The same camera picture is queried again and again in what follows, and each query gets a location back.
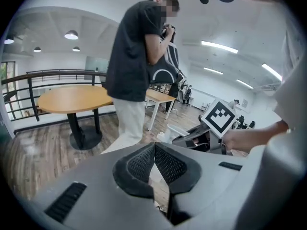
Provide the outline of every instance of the round wooden table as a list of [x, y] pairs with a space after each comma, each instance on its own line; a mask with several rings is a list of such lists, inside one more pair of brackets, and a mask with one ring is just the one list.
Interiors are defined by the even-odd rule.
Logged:
[[[75, 149], [88, 150], [102, 138], [99, 127], [98, 107], [108, 105], [112, 99], [106, 89], [96, 86], [75, 85], [56, 88], [42, 94], [38, 106], [49, 113], [67, 114], [72, 134], [70, 143]], [[94, 126], [80, 127], [76, 113], [94, 110]]]

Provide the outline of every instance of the white table leg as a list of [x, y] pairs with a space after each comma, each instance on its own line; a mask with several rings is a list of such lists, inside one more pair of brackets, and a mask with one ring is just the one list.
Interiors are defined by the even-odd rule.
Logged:
[[155, 103], [155, 106], [154, 106], [154, 110], [153, 110], [153, 115], [152, 115], [152, 119], [150, 120], [150, 123], [149, 123], [149, 126], [148, 126], [148, 130], [152, 130], [153, 128], [153, 124], [154, 124], [154, 119], [155, 119], [155, 116], [157, 115], [157, 112], [158, 112], [158, 108], [159, 108], [159, 102], [156, 102]]
[[175, 102], [175, 100], [172, 100], [172, 103], [171, 103], [171, 105], [170, 105], [170, 107], [169, 107], [169, 109], [168, 109], [168, 112], [167, 112], [167, 114], [166, 114], [166, 117], [165, 117], [166, 120], [168, 119], [168, 116], [169, 116], [169, 114], [170, 114], [171, 111], [172, 111], [174, 102]]
[[149, 99], [147, 99], [147, 101], [146, 101], [146, 106], [145, 106], [145, 108], [148, 107], [148, 103], [149, 103]]

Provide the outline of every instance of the ceiling lamp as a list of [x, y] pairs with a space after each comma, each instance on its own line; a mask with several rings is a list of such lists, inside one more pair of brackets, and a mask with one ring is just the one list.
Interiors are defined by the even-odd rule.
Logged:
[[75, 30], [68, 31], [64, 37], [71, 40], [76, 40], [79, 38], [78, 33]]
[[14, 37], [13, 36], [8, 36], [5, 40], [4, 40], [4, 44], [12, 44], [14, 42]]
[[279, 75], [276, 71], [274, 71], [272, 68], [270, 68], [267, 64], [263, 63], [262, 67], [268, 70], [271, 74], [273, 74], [275, 77], [278, 78], [279, 81], [281, 81], [283, 78], [281, 75]]
[[241, 80], [237, 79], [238, 82], [244, 84], [245, 86], [248, 86], [250, 89], [253, 89], [253, 87], [251, 87], [250, 85], [248, 85], [247, 83], [242, 82]]
[[42, 51], [40, 47], [35, 47], [35, 49], [33, 50], [33, 52], [40, 52], [40, 51]]
[[238, 52], [238, 50], [236, 50], [234, 48], [230, 48], [230, 47], [227, 47], [227, 46], [224, 46], [224, 45], [221, 45], [221, 44], [214, 44], [214, 43], [205, 42], [205, 41], [202, 41], [201, 44], [206, 45], [206, 46], [215, 47], [215, 48], [221, 48], [221, 49], [230, 51], [230, 52], [235, 53], [235, 54]]
[[210, 68], [206, 68], [206, 67], [204, 67], [204, 69], [205, 70], [208, 70], [208, 71], [212, 71], [212, 72], [215, 72], [215, 73], [218, 73], [218, 74], [223, 74], [222, 72], [220, 72], [220, 71], [216, 71], [216, 70], [213, 70], [213, 69], [210, 69]]
[[74, 47], [72, 50], [75, 51], [75, 52], [80, 52], [79, 47]]

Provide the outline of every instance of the black backpack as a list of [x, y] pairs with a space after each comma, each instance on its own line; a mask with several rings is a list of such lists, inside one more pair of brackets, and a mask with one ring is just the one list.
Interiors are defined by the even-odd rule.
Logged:
[[[177, 47], [174, 44], [174, 37], [175, 33], [173, 34], [164, 56], [159, 59], [157, 64], [148, 67], [150, 83], [172, 84], [177, 80], [179, 74], [179, 63]], [[161, 35], [160, 42], [163, 42], [164, 39], [165, 34]]]

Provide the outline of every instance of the wooden floor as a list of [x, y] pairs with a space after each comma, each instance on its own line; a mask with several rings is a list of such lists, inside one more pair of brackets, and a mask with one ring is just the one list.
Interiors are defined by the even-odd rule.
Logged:
[[[153, 128], [143, 128], [141, 143], [159, 141], [157, 134], [165, 132], [168, 123], [185, 130], [199, 124], [200, 110], [175, 103], [178, 116], [173, 111], [168, 120], [161, 107], [157, 113]], [[153, 108], [146, 110], [145, 123], [149, 122]], [[118, 137], [118, 119], [116, 114], [104, 115], [99, 118], [100, 129], [103, 133], [101, 142], [91, 150], [79, 151], [69, 143], [71, 129], [68, 123], [36, 128], [19, 132], [16, 138], [1, 151], [1, 165], [11, 189], [21, 196], [31, 199], [36, 192], [46, 184], [61, 176], [70, 168], [91, 156], [98, 156]], [[79, 120], [79, 125], [93, 125], [94, 119]], [[152, 181], [151, 185], [159, 187], [159, 182]], [[155, 191], [156, 200], [164, 205], [166, 189], [162, 182], [162, 191]]]

